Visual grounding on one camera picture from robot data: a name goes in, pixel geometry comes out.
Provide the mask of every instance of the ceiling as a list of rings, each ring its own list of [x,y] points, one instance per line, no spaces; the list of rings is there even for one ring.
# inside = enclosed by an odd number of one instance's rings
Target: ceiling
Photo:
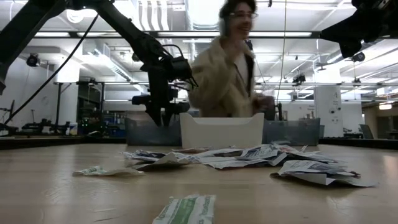
[[[217,13],[224,0],[120,0],[115,2],[119,11],[142,30],[195,30],[200,25],[204,30],[214,30],[217,24]],[[256,31],[295,31],[314,32],[321,31],[333,24],[352,15],[355,8],[350,0],[273,0],[272,7],[267,7],[268,1],[257,1],[259,17],[255,20]],[[2,29],[24,6],[25,1],[0,1],[0,29]],[[95,14],[86,11],[81,21],[71,22],[71,12],[63,12],[61,15],[49,20],[40,30],[41,32],[84,32],[91,24]],[[92,31],[114,31],[104,20],[98,19]],[[206,49],[210,39],[201,39],[200,44],[193,44],[192,39],[173,38],[159,39],[162,43],[178,45],[186,58],[192,59],[195,54]],[[29,46],[54,46],[66,52],[71,52],[78,39],[33,39]],[[254,53],[258,67],[255,71],[256,79],[262,82],[291,82],[298,74],[305,74],[307,82],[313,82],[313,62],[326,62],[330,57],[338,54],[337,43],[318,39],[252,39]],[[147,81],[145,73],[139,69],[140,62],[133,62],[131,55],[133,50],[122,38],[115,39],[88,39],[83,44],[82,54],[75,57],[80,61],[80,75],[83,77],[95,77],[98,81],[120,82],[109,66],[88,55],[87,48],[96,46],[103,48],[106,44],[110,50],[111,60],[125,71],[135,81]],[[341,81],[352,82],[354,77],[361,77],[366,82],[391,81],[398,78],[397,69],[391,66],[396,63],[398,56],[398,40],[383,40],[380,43],[364,50],[366,60],[357,62],[341,61],[335,65],[340,69]],[[59,55],[42,54],[44,60],[49,62],[59,58]],[[391,66],[385,72],[372,74]]]

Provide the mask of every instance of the white plastic bin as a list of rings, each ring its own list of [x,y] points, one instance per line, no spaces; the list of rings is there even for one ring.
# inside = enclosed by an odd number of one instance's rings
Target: white plastic bin
[[[180,114],[182,147],[236,146],[249,148],[261,144],[264,113],[251,118],[193,118]]]

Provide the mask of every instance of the table surface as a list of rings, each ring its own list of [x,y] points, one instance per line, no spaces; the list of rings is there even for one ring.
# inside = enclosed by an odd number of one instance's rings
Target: table surface
[[[270,178],[277,167],[219,171],[201,164],[139,177],[72,177],[123,166],[119,151],[164,147],[82,144],[0,151],[1,223],[152,223],[169,201],[216,195],[215,223],[396,223],[398,151],[319,146],[377,187],[324,187]]]

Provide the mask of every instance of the person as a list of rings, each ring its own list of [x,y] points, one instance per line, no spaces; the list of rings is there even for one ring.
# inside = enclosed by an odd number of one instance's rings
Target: person
[[[192,63],[198,87],[188,99],[202,117],[250,117],[274,104],[254,92],[254,55],[244,42],[256,9],[255,0],[228,0],[219,14],[221,35]]]

